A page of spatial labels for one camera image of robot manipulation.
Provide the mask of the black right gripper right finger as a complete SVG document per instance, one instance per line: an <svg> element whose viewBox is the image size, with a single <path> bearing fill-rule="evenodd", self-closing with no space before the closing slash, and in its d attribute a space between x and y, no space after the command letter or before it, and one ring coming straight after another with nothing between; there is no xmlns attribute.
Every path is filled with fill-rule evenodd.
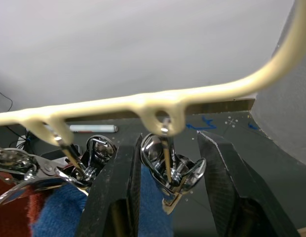
<svg viewBox="0 0 306 237"><path fill-rule="evenodd" d="M264 179L225 138L198 131L206 159L205 186L221 237L298 237L300 234Z"/></svg>

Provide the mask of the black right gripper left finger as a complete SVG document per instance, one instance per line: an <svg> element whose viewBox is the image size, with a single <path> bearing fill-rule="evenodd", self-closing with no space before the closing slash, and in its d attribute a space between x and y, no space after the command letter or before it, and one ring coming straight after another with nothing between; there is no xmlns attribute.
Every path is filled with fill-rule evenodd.
<svg viewBox="0 0 306 237"><path fill-rule="evenodd" d="M138 235L142 134L123 138L113 158L94 181L79 225L78 237Z"/></svg>

